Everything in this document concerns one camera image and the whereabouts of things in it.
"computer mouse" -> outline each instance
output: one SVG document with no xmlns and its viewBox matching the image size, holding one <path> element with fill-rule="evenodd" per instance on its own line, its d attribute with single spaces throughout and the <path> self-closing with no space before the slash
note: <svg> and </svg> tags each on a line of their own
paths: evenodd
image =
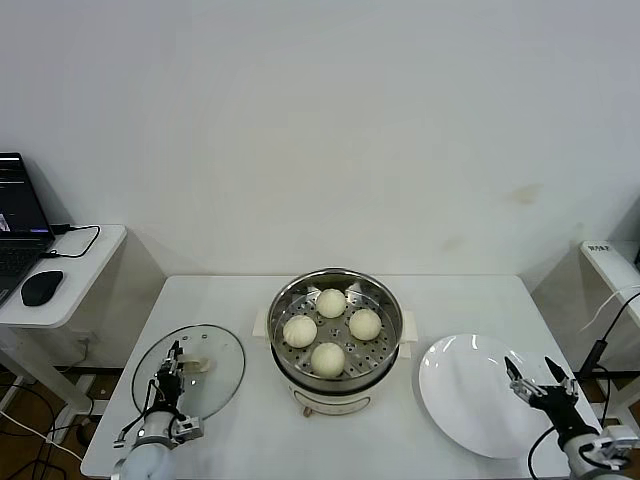
<svg viewBox="0 0 640 480">
<path fill-rule="evenodd" d="M 63 273 L 60 270 L 36 273 L 22 285 L 22 303 L 37 307 L 47 303 L 58 288 Z"/>
</svg>

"black cable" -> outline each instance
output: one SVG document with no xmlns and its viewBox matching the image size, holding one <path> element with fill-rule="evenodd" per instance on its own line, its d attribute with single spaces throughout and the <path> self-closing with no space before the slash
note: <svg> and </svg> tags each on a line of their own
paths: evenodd
<svg viewBox="0 0 640 480">
<path fill-rule="evenodd" d="M 49 409 L 49 413 L 51 413 L 51 417 L 55 421 L 56 417 L 55 417 L 55 413 L 53 412 L 53 407 L 51 406 L 51 403 L 49 403 L 49 401 L 46 398 L 44 398 L 42 395 L 40 395 L 35 390 L 32 390 L 29 387 L 25 387 L 23 385 L 19 385 L 17 383 L 14 383 L 14 384 L 12 384 L 12 383 L 2 383 L 2 384 L 0 384 L 0 388 L 11 388 L 11 387 L 19 388 L 20 390 L 24 390 L 24 391 L 29 392 L 29 393 L 35 395 L 36 397 L 40 398 L 40 400 L 42 400 L 45 403 L 45 405 L 47 406 L 47 408 Z M 9 435 L 9 436 L 12 436 L 12 437 L 35 437 L 36 436 L 33 433 L 18 434 L 18 433 L 5 432 L 4 430 L 0 430 L 0 434 Z"/>
<path fill-rule="evenodd" d="M 25 387 L 23 385 L 18 385 L 18 384 L 0 384 L 0 387 L 6 387 L 6 388 L 15 387 L 15 388 L 19 388 L 21 390 L 25 390 L 25 391 L 30 392 L 33 395 L 36 395 L 37 397 L 39 397 L 47 405 L 47 408 L 49 409 L 49 413 L 51 414 L 51 423 L 50 423 L 49 428 L 53 427 L 53 425 L 55 424 L 55 421 L 56 421 L 56 415 L 55 415 L 55 413 L 53 411 L 53 407 L 51 406 L 51 404 L 49 403 L 49 401 L 46 398 L 44 398 L 42 395 L 40 395 L 35 390 L 32 390 L 32 389 L 30 389 L 28 387 Z M 42 461 L 40 460 L 40 454 L 42 453 L 42 448 L 43 448 L 45 443 L 46 442 L 44 440 L 40 443 L 40 448 L 38 449 L 38 455 L 37 455 L 37 457 L 35 459 L 31 460 L 26 465 L 23 465 L 22 467 L 20 467 L 20 469 L 18 469 L 17 472 L 14 472 L 13 474 L 9 475 L 7 480 L 9 480 L 11 478 L 15 478 L 17 475 L 19 475 L 25 469 L 29 468 L 31 465 L 33 465 L 33 471 L 31 472 L 31 478 L 34 479 L 35 478 L 35 474 L 36 474 L 36 470 L 37 470 L 37 465 L 38 465 L 38 463 L 42 463 Z"/>
<path fill-rule="evenodd" d="M 627 308 L 627 305 L 629 305 L 633 300 L 635 300 L 638 297 L 640 297 L 640 292 L 631 296 L 629 300 L 624 302 L 620 310 L 618 310 L 618 314 L 613 319 L 613 322 L 611 322 L 611 325 L 609 325 L 609 328 L 605 332 L 604 336 L 600 340 L 595 341 L 595 343 L 591 347 L 591 350 L 589 351 L 589 354 L 587 355 L 587 358 L 582 364 L 582 367 L 580 367 L 580 371 L 578 372 L 578 380 L 586 380 L 591 376 L 593 369 L 596 368 L 596 365 L 598 365 L 598 362 L 600 362 L 600 358 L 602 357 L 602 354 L 607 348 L 607 345 L 608 345 L 607 337 L 611 333 L 611 330 L 613 330 L 613 327 L 615 327 L 616 323 L 618 323 L 618 320 L 620 320 L 620 317 L 622 316 L 622 312 L 624 312 L 624 309 Z"/>
<path fill-rule="evenodd" d="M 36 392 L 35 390 L 32 390 L 31 388 L 25 387 L 25 386 L 23 386 L 23 385 L 18 385 L 18 384 L 0 384 L 0 388 L 11 388 L 11 387 L 15 387 L 15 388 L 18 388 L 18 389 L 24 390 L 24 391 L 26 391 L 26 392 L 29 392 L 29 393 L 31 393 L 31 394 L 33 394 L 33 395 L 37 396 L 37 397 L 38 397 L 40 400 L 42 400 L 42 401 L 44 402 L 44 404 L 47 406 L 47 408 L 48 408 L 48 410 L 49 410 L 49 413 L 51 414 L 51 422 L 50 422 L 50 424 L 49 424 L 49 428 L 47 429 L 47 431 L 46 431 L 46 432 L 44 432 L 44 433 L 43 433 L 43 435 L 45 435 L 45 436 L 46 436 L 46 435 L 49 435 L 49 434 L 52 434 L 52 435 L 53 435 L 53 434 L 54 434 L 54 432 L 56 432 L 56 431 L 58 431 L 58 430 L 65 430 L 65 429 L 72 428 L 72 427 L 75 427 L 75 426 L 82 426 L 82 425 L 83 425 L 82 423 L 77 423 L 77 424 L 67 425 L 67 426 L 65 426 L 65 427 L 57 427 L 57 428 L 54 428 L 54 427 L 55 427 L 55 421 L 56 421 L 56 418 L 57 418 L 57 417 L 58 417 L 58 415 L 59 415 L 59 412 L 58 412 L 58 415 L 56 415 L 56 414 L 55 414 L 55 412 L 54 412 L 54 410 L 53 410 L 53 407 L 51 406 L 51 403 L 49 403 L 49 401 L 48 401 L 46 398 L 44 398 L 41 394 L 39 394 L 39 393 L 38 393 L 38 392 Z M 88 413 L 88 415 L 87 415 L 88 417 L 90 417 L 90 416 L 91 416 L 91 414 L 93 413 L 93 408 L 94 408 L 94 406 L 95 406 L 95 402 L 94 402 L 93 398 L 91 398 L 91 397 L 89 397 L 89 398 L 90 398 L 90 400 L 91 400 L 91 408 L 90 408 L 89 413 Z M 21 434 L 13 434 L 13 433 L 4 432 L 4 431 L 0 431 L 0 434 L 10 435 L 10 436 L 16 436 L 16 437 L 29 437 L 29 436 L 35 436 L 33 433 L 29 433 L 29 434 L 22 434 L 22 435 L 21 435 Z M 36 477 L 36 473 L 37 473 L 37 471 L 38 471 L 38 465 L 42 465 L 42 466 L 43 466 L 43 469 L 42 469 L 42 471 L 41 471 L 41 473 L 40 473 L 40 480 L 42 480 L 42 479 L 44 478 L 44 476 L 45 476 L 46 471 L 47 471 L 47 469 L 48 469 L 48 468 L 53 469 L 53 470 L 56 470 L 56 471 L 58 471 L 58 472 L 61 472 L 61 473 L 62 473 L 63 478 L 66 480 L 66 478 L 67 478 L 67 472 L 66 472 L 66 470 L 64 470 L 64 469 L 63 469 L 63 468 L 61 468 L 61 467 L 58 467 L 57 465 L 53 465 L 53 464 L 51 464 L 51 463 L 50 463 L 50 460 L 51 460 L 51 454 L 52 454 L 52 451 L 53 451 L 53 446 L 52 446 L 50 443 L 49 443 L 48 448 L 47 448 L 47 457 L 46 457 L 46 460 L 41 460 L 41 459 L 40 459 L 40 455 L 42 454 L 42 451 L 43 451 L 43 449 L 45 448 L 45 444 L 46 444 L 46 443 L 47 443 L 47 442 L 45 442 L 44 440 L 42 440 L 42 442 L 40 443 L 40 447 L 39 447 L 39 449 L 38 449 L 38 455 L 36 456 L 36 458 L 34 458 L 34 459 L 33 459 L 33 460 L 31 460 L 30 462 L 26 463 L 25 465 L 23 465 L 22 467 L 20 467 L 17 471 L 15 471 L 15 472 L 14 472 L 14 473 L 12 473 L 11 475 L 9 475 L 9 477 L 7 477 L 7 479 L 6 479 L 6 480 L 10 480 L 10 479 L 16 478 L 18 475 L 20 475 L 20 473 L 22 473 L 23 471 L 25 471 L 25 470 L 26 470 L 27 468 L 29 468 L 31 465 L 33 465 L 33 470 L 32 470 L 32 472 L 31 472 L 31 478 L 32 478 L 32 479 L 35 479 L 35 477 Z"/>
<path fill-rule="evenodd" d="M 536 448 L 538 448 L 538 446 L 542 443 L 542 440 L 547 438 L 547 436 L 555 429 L 556 427 L 551 427 L 548 430 L 545 430 L 545 432 L 538 437 L 538 440 L 533 443 L 533 445 L 531 446 L 531 450 L 529 450 L 529 455 L 527 456 L 527 467 L 529 467 L 529 475 L 531 475 L 531 478 L 533 480 L 539 480 L 538 477 L 536 477 L 536 474 L 533 472 L 533 453 L 536 451 Z"/>
<path fill-rule="evenodd" d="M 620 310 L 618 310 L 618 314 L 616 315 L 616 318 L 613 319 L 613 322 L 611 323 L 611 325 L 609 326 L 609 329 L 607 330 L 607 332 L 604 334 L 604 337 L 602 337 L 602 341 L 606 340 L 607 337 L 609 336 L 609 334 L 611 333 L 611 330 L 613 330 L 613 327 L 615 327 L 616 323 L 618 322 L 618 320 L 620 319 L 620 316 L 622 315 L 622 312 L 624 312 L 624 309 L 627 307 L 627 305 L 629 305 L 634 299 L 636 299 L 637 297 L 640 297 L 640 292 L 636 293 L 635 295 L 633 295 L 631 298 L 629 298 L 629 300 L 627 300 L 626 302 L 624 302 L 624 305 L 622 305 L 622 307 L 620 308 Z"/>
<path fill-rule="evenodd" d="M 149 407 L 149 396 L 151 395 L 151 385 L 153 385 L 153 379 L 149 380 L 149 384 L 147 385 L 147 394 L 145 396 L 144 399 L 144 407 L 142 407 L 142 412 L 140 413 L 140 415 L 138 415 L 138 417 L 136 417 L 135 420 L 133 420 L 131 423 L 129 423 L 127 426 L 125 426 L 121 433 L 123 433 L 124 435 L 126 435 L 129 430 L 131 430 L 131 428 L 138 423 L 138 421 L 144 417 L 144 414 L 147 413 L 147 408 Z"/>
<path fill-rule="evenodd" d="M 602 365 L 596 365 L 596 368 L 599 368 L 607 375 L 607 394 L 604 397 L 604 408 L 600 419 L 600 426 L 604 428 L 604 421 L 607 419 L 607 410 L 609 409 L 609 399 L 611 398 L 611 375 L 609 375 L 609 370 Z"/>
<path fill-rule="evenodd" d="M 160 390 L 160 387 L 158 385 L 156 385 L 156 382 L 154 382 L 153 380 L 151 380 L 151 386 L 153 388 L 156 389 L 156 391 L 162 396 L 162 401 L 164 402 L 164 392 L 162 390 Z"/>
<path fill-rule="evenodd" d="M 27 392 L 39 397 L 40 400 L 42 400 L 47 405 L 47 407 L 49 408 L 49 412 L 51 412 L 51 414 L 54 415 L 53 407 L 51 406 L 49 401 L 46 398 L 44 398 L 42 395 L 40 395 L 38 392 L 36 392 L 35 390 L 32 390 L 32 389 L 30 389 L 28 387 L 25 387 L 23 385 L 18 385 L 18 384 L 12 384 L 12 385 L 10 385 L 10 384 L 0 384 L 0 388 L 2 388 L 2 387 L 20 388 L 22 390 L 25 390 L 25 391 L 27 391 Z M 89 414 L 87 416 L 91 416 L 91 412 L 93 412 L 93 405 L 94 405 L 93 398 L 91 398 L 91 397 L 89 397 L 89 398 L 91 400 L 91 410 L 89 411 Z M 81 427 L 81 426 L 83 426 L 82 423 L 72 423 L 71 425 L 67 425 L 65 427 L 51 428 L 51 429 L 47 430 L 46 432 L 42 432 L 42 434 L 43 435 L 48 435 L 49 433 L 57 432 L 58 430 L 66 430 L 68 428 Z M 5 432 L 4 430 L 0 430 L 0 435 L 7 435 L 9 437 L 35 437 L 36 436 L 35 433 L 12 433 L 12 432 Z"/>
<path fill-rule="evenodd" d="M 68 253 L 59 253 L 57 250 L 51 250 L 50 252 L 41 253 L 40 258 L 60 258 L 60 257 L 80 258 L 84 256 L 84 254 L 89 251 L 89 249 L 93 246 L 95 241 L 98 239 L 98 236 L 100 235 L 100 225 L 87 225 L 86 227 L 68 227 L 68 231 L 87 230 L 89 228 L 95 228 L 96 234 L 93 236 L 93 238 L 89 242 L 89 245 L 87 245 L 86 248 L 81 253 L 78 253 L 76 255 L 70 255 Z"/>
</svg>

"cable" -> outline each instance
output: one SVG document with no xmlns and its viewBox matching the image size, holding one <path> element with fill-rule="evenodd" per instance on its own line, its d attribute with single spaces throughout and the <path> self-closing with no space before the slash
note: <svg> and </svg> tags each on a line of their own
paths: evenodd
<svg viewBox="0 0 640 480">
<path fill-rule="evenodd" d="M 95 228 L 96 229 L 96 234 L 93 236 L 93 238 L 91 239 L 91 241 L 89 242 L 89 245 L 86 246 L 86 248 L 78 254 L 75 255 L 71 255 L 68 253 L 59 253 L 57 250 L 51 250 L 50 252 L 43 252 L 40 254 L 40 258 L 80 258 L 83 257 L 85 253 L 87 253 L 89 251 L 89 249 L 93 246 L 93 244 L 95 243 L 95 241 L 98 239 L 98 236 L 100 235 L 100 225 L 87 225 L 85 227 L 68 227 L 67 231 L 76 231 L 76 230 L 87 230 L 89 228 Z"/>
<path fill-rule="evenodd" d="M 51 445 L 53 445 L 56 448 L 59 448 L 60 450 L 63 450 L 65 452 L 67 452 L 69 455 L 72 455 L 74 457 L 76 457 L 78 460 L 82 461 L 82 457 L 80 455 L 78 455 L 75 452 L 72 452 L 71 450 L 69 450 L 68 448 L 63 447 L 62 445 L 58 445 L 56 443 L 53 442 L 53 440 L 49 440 L 49 438 L 45 437 L 44 435 L 42 435 L 40 432 L 34 430 L 31 427 L 27 427 L 26 425 L 23 425 L 22 423 L 20 423 L 19 421 L 17 421 L 15 418 L 7 415 L 5 412 L 3 412 L 2 410 L 0 410 L 0 415 L 2 415 L 3 417 L 8 418 L 9 420 L 11 420 L 13 423 L 15 423 L 16 425 L 24 428 L 25 430 L 29 430 L 31 433 L 35 433 L 37 436 L 39 436 L 40 438 L 42 438 L 46 443 L 49 443 Z"/>
<path fill-rule="evenodd" d="M 140 415 L 138 415 L 138 417 L 136 417 L 135 420 L 133 420 L 131 423 L 129 423 L 127 426 L 125 426 L 121 431 L 120 431 L 120 435 L 118 435 L 118 439 L 120 437 L 122 437 L 124 439 L 125 435 L 127 433 L 129 433 L 129 430 L 131 430 L 131 428 L 138 423 L 138 421 L 144 417 L 144 414 L 147 413 L 147 408 L 149 407 L 149 396 L 151 395 L 151 385 L 153 385 L 153 379 L 149 380 L 149 384 L 147 385 L 147 394 L 145 396 L 144 399 L 144 407 L 142 407 L 142 412 L 140 413 Z"/>
<path fill-rule="evenodd" d="M 633 300 L 635 300 L 637 297 L 640 297 L 640 292 L 636 293 L 635 295 L 633 295 L 631 298 L 629 298 L 629 300 L 627 300 L 626 302 L 624 302 L 624 305 L 622 305 L 622 307 L 620 308 L 620 310 L 618 310 L 618 314 L 616 315 L 616 318 L 613 319 L 613 322 L 611 323 L 611 325 L 609 326 L 609 329 L 606 331 L 606 333 L 604 334 L 604 337 L 602 337 L 602 340 L 606 340 L 607 337 L 609 336 L 609 334 L 611 333 L 611 330 L 613 330 L 613 327 L 615 327 L 616 323 L 618 323 L 618 320 L 620 319 L 620 316 L 622 315 L 622 312 L 624 312 L 624 309 L 627 307 L 627 305 L 629 305 Z"/>
<path fill-rule="evenodd" d="M 35 390 L 32 390 L 32 389 L 30 389 L 28 387 L 25 387 L 25 386 L 19 385 L 19 384 L 0 384 L 0 387 L 4 387 L 4 388 L 13 387 L 13 388 L 18 388 L 18 389 L 24 390 L 24 391 L 26 391 L 28 393 L 31 393 L 32 395 L 35 395 L 40 400 L 42 400 L 42 402 L 44 402 L 44 404 L 46 405 L 47 409 L 49 410 L 49 413 L 51 414 L 51 422 L 49 423 L 49 428 L 47 429 L 47 432 L 46 432 L 47 435 L 49 433 L 53 433 L 53 432 L 55 432 L 57 430 L 63 430 L 63 429 L 66 429 L 66 428 L 71 428 L 73 426 L 80 425 L 80 424 L 72 424 L 72 425 L 68 425 L 66 427 L 53 428 L 55 426 L 55 419 L 57 418 L 57 415 L 54 413 L 53 407 L 51 406 L 49 401 L 46 398 L 44 398 L 41 394 L 39 394 Z M 92 412 L 93 411 L 93 405 L 94 405 L 93 399 L 91 399 L 91 402 L 92 402 L 91 403 L 91 412 Z M 35 436 L 34 433 L 18 434 L 18 433 L 10 433 L 10 432 L 5 432 L 5 431 L 0 431 L 0 434 L 9 435 L 9 436 L 13 436 L 13 437 L 33 437 L 33 436 Z M 53 450 L 50 445 L 49 445 L 49 449 L 48 449 L 48 452 L 47 452 L 47 460 L 46 461 L 40 460 L 40 454 L 42 453 L 42 449 L 43 449 L 44 445 L 45 445 L 45 442 L 41 442 L 40 443 L 40 448 L 38 449 L 38 455 L 36 456 L 36 458 L 31 460 L 30 462 L 26 463 L 22 467 L 20 467 L 16 472 L 14 472 L 9 477 L 7 477 L 6 480 L 10 480 L 10 479 L 16 478 L 20 473 L 25 471 L 31 465 L 33 465 L 33 471 L 31 472 L 31 478 L 32 479 L 35 479 L 38 465 L 43 465 L 44 466 L 44 468 L 43 468 L 43 470 L 41 472 L 40 478 L 44 478 L 44 474 L 45 474 L 47 468 L 53 468 L 54 470 L 57 470 L 57 471 L 61 472 L 63 477 L 64 477 L 64 479 L 66 479 L 67 478 L 67 472 L 63 468 L 60 468 L 60 467 L 58 467 L 56 465 L 52 465 L 52 464 L 49 463 L 49 459 L 50 459 L 50 456 L 51 456 L 51 451 Z"/>
<path fill-rule="evenodd" d="M 44 398 L 42 395 L 40 395 L 38 392 L 36 392 L 35 390 L 32 390 L 28 387 L 25 387 L 23 385 L 19 385 L 19 384 L 0 384 L 0 388 L 2 387 L 15 387 L 15 388 L 19 388 L 21 390 L 24 390 L 28 393 L 31 393 L 32 395 L 35 395 L 36 397 L 40 398 L 40 400 L 42 400 L 44 402 L 44 404 L 47 406 L 47 408 L 49 409 L 49 412 L 51 413 L 51 417 L 53 418 L 53 420 L 55 420 L 57 418 L 57 415 L 55 415 L 55 413 L 53 412 L 53 407 L 51 406 L 51 404 L 49 403 L 49 401 Z M 93 406 L 94 406 L 94 400 L 93 398 L 89 397 L 89 399 L 91 400 L 91 410 L 89 410 L 89 413 L 87 414 L 87 416 L 91 416 L 91 413 L 93 412 Z M 57 432 L 58 430 L 66 430 L 68 428 L 73 428 L 73 427 L 82 427 L 84 426 L 84 423 L 72 423 L 71 425 L 67 425 L 64 427 L 56 427 L 56 428 L 50 428 L 49 430 L 47 430 L 46 432 L 43 432 L 43 435 L 48 435 L 49 433 L 52 432 Z M 9 437 L 35 437 L 35 435 L 33 433 L 12 433 L 12 432 L 6 432 L 4 430 L 0 430 L 0 435 L 7 435 Z"/>
<path fill-rule="evenodd" d="M 611 375 L 602 365 L 596 365 L 607 375 L 607 395 L 604 398 L 604 408 L 602 409 L 602 419 L 600 420 L 600 426 L 604 428 L 604 421 L 607 419 L 607 410 L 609 409 L 609 399 L 611 398 Z"/>
<path fill-rule="evenodd" d="M 158 385 L 156 385 L 156 382 L 154 382 L 153 380 L 150 380 L 150 382 L 151 382 L 151 386 L 156 389 L 156 391 L 162 397 L 162 401 L 164 402 L 165 401 L 164 392 L 162 390 L 160 390 L 160 387 L 158 387 Z"/>
<path fill-rule="evenodd" d="M 78 365 L 80 365 L 82 362 L 84 362 L 87 359 L 87 357 L 89 356 L 89 340 L 88 339 L 82 339 L 82 342 L 84 343 L 84 355 L 82 355 L 82 359 L 78 360 L 77 362 L 72 363 L 71 365 L 69 365 L 64 370 L 60 370 L 60 373 L 67 373 L 73 367 L 77 367 Z"/>
<path fill-rule="evenodd" d="M 596 366 L 600 362 L 600 357 L 602 357 L 602 354 L 604 353 L 608 345 L 607 337 L 613 330 L 613 327 L 616 326 L 616 323 L 618 323 L 618 320 L 620 320 L 622 312 L 624 312 L 624 309 L 627 308 L 627 305 L 629 305 L 638 297 L 640 297 L 640 292 L 632 295 L 626 302 L 624 302 L 620 310 L 618 310 L 618 314 L 613 319 L 613 322 L 611 322 L 611 325 L 609 325 L 609 328 L 605 332 L 604 336 L 600 340 L 595 341 L 595 343 L 591 347 L 591 350 L 589 351 L 589 354 L 587 355 L 587 358 L 582 364 L 582 367 L 580 367 L 580 371 L 578 372 L 578 380 L 585 380 L 589 378 L 593 369 L 596 368 Z"/>
<path fill-rule="evenodd" d="M 11 388 L 11 387 L 19 388 L 19 389 L 21 389 L 21 390 L 25 390 L 25 391 L 27 391 L 27 392 L 29 392 L 29 393 L 31 393 L 31 394 L 33 394 L 33 395 L 35 395 L 36 397 L 40 398 L 40 400 L 42 400 L 42 401 L 45 403 L 45 405 L 47 406 L 47 408 L 49 409 L 49 413 L 51 413 L 51 418 L 52 418 L 52 420 L 53 420 L 53 421 L 55 421 L 55 418 L 56 418 L 56 417 L 55 417 L 55 413 L 53 412 L 53 407 L 51 406 L 51 403 L 49 403 L 49 401 L 48 401 L 46 398 L 44 398 L 42 395 L 40 395 L 40 394 L 39 394 L 38 392 L 36 392 L 35 390 L 32 390 L 32 389 L 30 389 L 30 388 L 28 388 L 28 387 L 25 387 L 25 386 L 23 386 L 23 385 L 19 385 L 19 384 L 17 384 L 17 383 L 16 383 L 16 384 L 7 384 L 7 383 L 3 383 L 3 384 L 0 384 L 0 387 L 5 387 L 5 388 Z M 22 435 L 21 435 L 21 434 L 18 434 L 18 433 L 9 433 L 9 432 L 5 432 L 4 430 L 0 430 L 0 434 L 2 434 L 2 435 L 9 435 L 9 436 L 12 436 L 12 437 L 32 437 L 32 436 L 33 436 L 33 434 L 22 434 Z"/>
<path fill-rule="evenodd" d="M 533 480 L 539 480 L 538 477 L 536 477 L 536 474 L 533 472 L 533 453 L 536 451 L 536 448 L 538 448 L 542 441 L 547 438 L 547 436 L 555 429 L 556 427 L 551 427 L 548 430 L 545 430 L 545 432 L 538 437 L 538 440 L 533 443 L 533 445 L 531 446 L 531 450 L 529 450 L 529 455 L 527 456 L 527 467 L 529 467 L 529 475 L 531 475 L 531 478 Z"/>
<path fill-rule="evenodd" d="M 602 312 L 602 310 L 604 309 L 604 307 L 606 307 L 609 302 L 611 300 L 613 300 L 619 293 L 622 293 L 626 290 L 631 290 L 632 288 L 640 288 L 640 285 L 629 285 L 627 287 L 622 287 L 619 290 L 616 290 L 615 292 L 613 292 L 609 298 L 607 298 L 604 302 L 602 302 L 602 305 L 600 305 L 600 307 L 598 307 L 598 310 L 596 310 L 595 315 L 593 316 L 593 318 L 591 319 L 591 321 L 589 323 L 587 323 L 584 327 L 582 327 L 579 332 L 582 332 L 584 330 L 586 330 L 587 328 L 589 328 L 591 325 L 593 325 L 593 323 L 597 320 L 598 316 L 600 315 L 600 312 Z"/>
</svg>

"table leg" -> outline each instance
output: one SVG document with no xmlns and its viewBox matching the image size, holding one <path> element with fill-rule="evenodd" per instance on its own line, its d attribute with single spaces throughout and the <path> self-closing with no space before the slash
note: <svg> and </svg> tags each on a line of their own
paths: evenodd
<svg viewBox="0 0 640 480">
<path fill-rule="evenodd" d="M 91 400 L 60 372 L 50 365 L 42 349 L 23 332 L 16 328 L 0 328 L 0 349 L 5 356 L 26 370 L 33 378 L 45 385 L 75 411 L 87 413 Z"/>
</svg>

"white cable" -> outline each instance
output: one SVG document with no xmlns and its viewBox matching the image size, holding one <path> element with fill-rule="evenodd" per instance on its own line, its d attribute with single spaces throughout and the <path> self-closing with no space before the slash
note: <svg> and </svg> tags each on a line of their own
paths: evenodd
<svg viewBox="0 0 640 480">
<path fill-rule="evenodd" d="M 598 310 L 596 310 L 596 314 L 593 316 L 593 318 L 591 319 L 591 321 L 590 321 L 589 323 L 587 323 L 584 327 L 582 327 L 578 333 L 583 332 L 584 330 L 586 330 L 587 328 L 589 328 L 591 325 L 593 325 L 593 322 L 595 322 L 595 321 L 596 321 L 596 319 L 598 318 L 598 315 L 600 315 L 600 312 L 602 311 L 602 309 L 603 309 L 604 307 L 606 307 L 606 306 L 607 306 L 607 304 L 608 304 L 611 300 L 613 300 L 613 299 L 616 297 L 616 295 L 618 295 L 619 293 L 624 292 L 625 290 L 630 290 L 630 289 L 632 289 L 632 288 L 640 288 L 640 285 L 629 285 L 629 286 L 627 286 L 627 287 L 622 287 L 620 290 L 616 290 L 615 292 L 613 292 L 613 293 L 611 294 L 611 296 L 610 296 L 609 298 L 607 298 L 607 299 L 602 303 L 602 305 L 600 305 L 600 307 L 598 308 Z"/>
<path fill-rule="evenodd" d="M 72 452 L 71 450 L 69 450 L 68 448 L 65 448 L 61 445 L 58 445 L 57 443 L 55 443 L 53 440 L 49 440 L 47 437 L 45 437 L 44 435 L 42 435 L 40 432 L 34 430 L 31 427 L 27 427 L 26 425 L 21 424 L 19 421 L 17 421 L 15 418 L 10 417 L 9 415 L 7 415 L 5 412 L 3 412 L 2 410 L 0 410 L 0 415 L 8 418 L 9 420 L 11 420 L 13 423 L 15 423 L 16 425 L 24 428 L 25 430 L 29 430 L 31 433 L 35 433 L 36 435 L 38 435 L 40 438 L 42 438 L 45 442 L 50 443 L 51 445 L 53 445 L 56 448 L 59 448 L 60 450 L 64 450 L 65 452 L 67 452 L 69 455 L 73 455 L 74 457 L 76 457 L 78 460 L 82 461 L 82 457 L 80 455 L 77 455 L 75 452 Z"/>
</svg>

